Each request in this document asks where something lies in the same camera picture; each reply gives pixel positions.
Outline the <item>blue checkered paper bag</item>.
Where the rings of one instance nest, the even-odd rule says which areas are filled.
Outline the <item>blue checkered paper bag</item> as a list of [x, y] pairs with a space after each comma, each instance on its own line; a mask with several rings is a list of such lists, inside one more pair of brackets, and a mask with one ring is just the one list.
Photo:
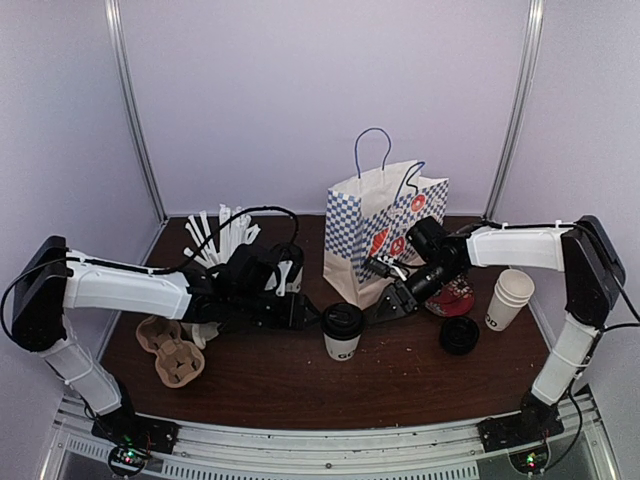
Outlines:
[[328, 188], [325, 211], [323, 277], [348, 303], [366, 309], [387, 281], [368, 268], [371, 257], [388, 256], [404, 264], [418, 254], [405, 238], [417, 221], [442, 223], [450, 180], [422, 174], [424, 160], [359, 167], [356, 175]]

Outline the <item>white paper coffee cup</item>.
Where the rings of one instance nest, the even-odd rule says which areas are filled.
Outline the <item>white paper coffee cup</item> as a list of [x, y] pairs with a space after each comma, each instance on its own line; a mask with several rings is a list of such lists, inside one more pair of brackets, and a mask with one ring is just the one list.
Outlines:
[[287, 260], [285, 265], [288, 267], [285, 291], [299, 292], [302, 285], [304, 264], [293, 260]]

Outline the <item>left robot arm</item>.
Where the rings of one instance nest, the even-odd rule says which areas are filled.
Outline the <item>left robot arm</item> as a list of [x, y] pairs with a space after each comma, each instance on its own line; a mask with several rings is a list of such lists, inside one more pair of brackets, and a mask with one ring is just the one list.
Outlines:
[[272, 249], [242, 244], [230, 259], [206, 269], [187, 264], [151, 268], [90, 257], [49, 237], [2, 298], [13, 302], [7, 337], [39, 354], [105, 417], [123, 444], [137, 442], [144, 424], [125, 387], [75, 339], [68, 309], [97, 308], [164, 317], [191, 324], [227, 323], [246, 315], [260, 326], [299, 331], [317, 323], [319, 310], [299, 290], [304, 254], [291, 243]]

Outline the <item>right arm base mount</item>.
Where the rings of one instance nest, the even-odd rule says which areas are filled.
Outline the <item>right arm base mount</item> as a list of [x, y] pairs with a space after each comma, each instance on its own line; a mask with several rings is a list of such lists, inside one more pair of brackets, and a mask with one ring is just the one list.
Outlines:
[[565, 430], [562, 421], [556, 417], [540, 423], [534, 414], [523, 412], [486, 418], [476, 427], [486, 453], [540, 442]]

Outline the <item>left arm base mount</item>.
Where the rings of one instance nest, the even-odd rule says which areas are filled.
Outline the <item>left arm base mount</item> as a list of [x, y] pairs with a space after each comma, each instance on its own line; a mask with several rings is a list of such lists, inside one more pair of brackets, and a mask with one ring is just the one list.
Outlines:
[[131, 422], [118, 420], [115, 424], [109, 424], [100, 417], [93, 422], [91, 434], [142, 452], [171, 454], [179, 429], [175, 422], [135, 414]]

